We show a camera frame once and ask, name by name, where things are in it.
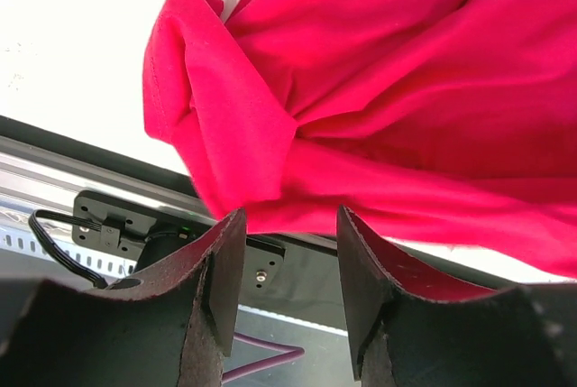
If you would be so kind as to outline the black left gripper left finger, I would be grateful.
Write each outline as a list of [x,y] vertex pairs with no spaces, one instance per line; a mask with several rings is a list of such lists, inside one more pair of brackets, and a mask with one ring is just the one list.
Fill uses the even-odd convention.
[[246,215],[102,290],[1,280],[4,386],[219,386],[234,340]]

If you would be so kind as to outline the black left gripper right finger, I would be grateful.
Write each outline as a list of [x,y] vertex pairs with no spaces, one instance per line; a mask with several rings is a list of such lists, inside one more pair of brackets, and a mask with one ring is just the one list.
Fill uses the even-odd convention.
[[354,379],[364,386],[573,386],[576,287],[493,290],[379,236],[348,207],[337,254]]

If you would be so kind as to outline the magenta t shirt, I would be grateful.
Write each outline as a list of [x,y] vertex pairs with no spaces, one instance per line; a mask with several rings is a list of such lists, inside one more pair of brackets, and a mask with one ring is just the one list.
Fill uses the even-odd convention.
[[576,274],[576,0],[166,0],[146,133],[211,215]]

